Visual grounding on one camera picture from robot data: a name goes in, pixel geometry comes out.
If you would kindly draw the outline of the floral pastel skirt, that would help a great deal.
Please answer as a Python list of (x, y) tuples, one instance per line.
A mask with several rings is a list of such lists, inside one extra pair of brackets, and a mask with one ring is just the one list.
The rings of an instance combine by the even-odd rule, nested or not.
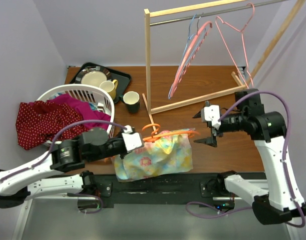
[(193, 169), (192, 147), (188, 135), (162, 137), (145, 142), (123, 159), (114, 157), (115, 174), (120, 182), (133, 182), (167, 174), (185, 173)]

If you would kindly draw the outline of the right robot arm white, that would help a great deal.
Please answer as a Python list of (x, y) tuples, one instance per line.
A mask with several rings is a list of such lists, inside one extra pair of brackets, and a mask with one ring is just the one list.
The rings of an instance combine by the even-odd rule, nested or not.
[(266, 94), (280, 100), (286, 117), (277, 111), (265, 112), (261, 94), (255, 88), (235, 92), (235, 103), (225, 113), (218, 105), (205, 102), (194, 118), (202, 119), (211, 131), (209, 137), (197, 139), (196, 143), (215, 148), (217, 138), (224, 133), (247, 133), (260, 154), (268, 189), (253, 185), (235, 171), (220, 173), (205, 186), (223, 197), (233, 193), (242, 198), (263, 225), (285, 223), (301, 228), (306, 224), (306, 201), (298, 189), (288, 153), (290, 112), (286, 102), (270, 91)]

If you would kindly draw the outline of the red polka dot skirt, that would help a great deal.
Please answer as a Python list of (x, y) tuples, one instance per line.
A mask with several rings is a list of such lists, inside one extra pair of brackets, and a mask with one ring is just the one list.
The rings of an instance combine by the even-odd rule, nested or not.
[(52, 141), (61, 129), (82, 120), (82, 115), (66, 103), (22, 102), (16, 120), (18, 145), (28, 151)]

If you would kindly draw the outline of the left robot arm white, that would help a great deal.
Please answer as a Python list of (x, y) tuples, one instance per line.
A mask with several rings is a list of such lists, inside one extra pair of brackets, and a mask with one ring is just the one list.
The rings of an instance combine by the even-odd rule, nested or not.
[(40, 157), (11, 170), (0, 169), (0, 209), (17, 207), (25, 201), (54, 194), (98, 194), (94, 174), (63, 177), (74, 170), (83, 169), (86, 163), (128, 153), (143, 147), (141, 135), (127, 126), (117, 136), (109, 137), (99, 127), (54, 145)]

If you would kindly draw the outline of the orange plastic hanger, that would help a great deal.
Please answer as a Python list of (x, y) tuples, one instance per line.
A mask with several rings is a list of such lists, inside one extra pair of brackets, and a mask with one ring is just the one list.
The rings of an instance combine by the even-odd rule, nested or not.
[(147, 128), (153, 128), (153, 131), (151, 134), (147, 137), (143, 137), (142, 140), (146, 143), (153, 143), (160, 138), (167, 137), (167, 136), (174, 136), (174, 135), (188, 135), (188, 138), (192, 138), (195, 135), (200, 135), (199, 132), (195, 130), (175, 130), (175, 131), (170, 131), (170, 132), (165, 132), (165, 133), (159, 133), (158, 131), (160, 130), (161, 126), (157, 123), (151, 123), (147, 124), (142, 127), (142, 131), (144, 131)]

